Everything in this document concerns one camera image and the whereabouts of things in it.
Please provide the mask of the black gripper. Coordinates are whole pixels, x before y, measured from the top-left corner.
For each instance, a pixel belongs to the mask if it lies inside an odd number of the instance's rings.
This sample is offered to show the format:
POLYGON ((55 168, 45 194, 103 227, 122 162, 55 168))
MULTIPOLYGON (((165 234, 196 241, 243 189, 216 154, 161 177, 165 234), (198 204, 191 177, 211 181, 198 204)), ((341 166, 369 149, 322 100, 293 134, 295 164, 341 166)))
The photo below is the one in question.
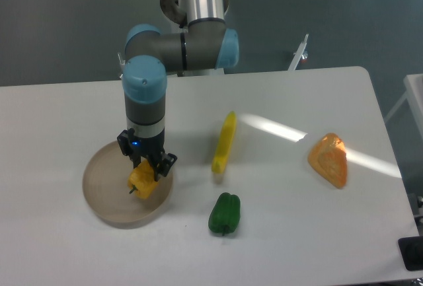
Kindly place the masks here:
POLYGON ((135 130, 130 128, 117 136, 117 142, 122 154, 132 161, 133 168, 137 168, 142 159, 149 162, 156 182, 161 177, 167 177, 178 159, 176 155, 165 152, 165 130, 156 136, 142 138, 136 136, 135 130))

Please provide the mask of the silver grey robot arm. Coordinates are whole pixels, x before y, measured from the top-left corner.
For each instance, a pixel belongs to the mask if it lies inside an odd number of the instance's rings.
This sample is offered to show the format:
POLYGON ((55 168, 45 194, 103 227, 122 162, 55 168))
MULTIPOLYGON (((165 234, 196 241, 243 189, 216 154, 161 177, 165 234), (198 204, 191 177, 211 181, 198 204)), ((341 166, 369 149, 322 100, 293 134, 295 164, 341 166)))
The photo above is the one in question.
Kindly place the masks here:
POLYGON ((184 10, 184 32, 161 34, 150 24, 133 27, 121 65, 127 128, 118 144, 134 167, 149 163, 154 181, 166 177, 177 160, 164 149, 167 75, 225 69, 239 60, 238 34, 225 23, 223 0, 185 0, 184 10))

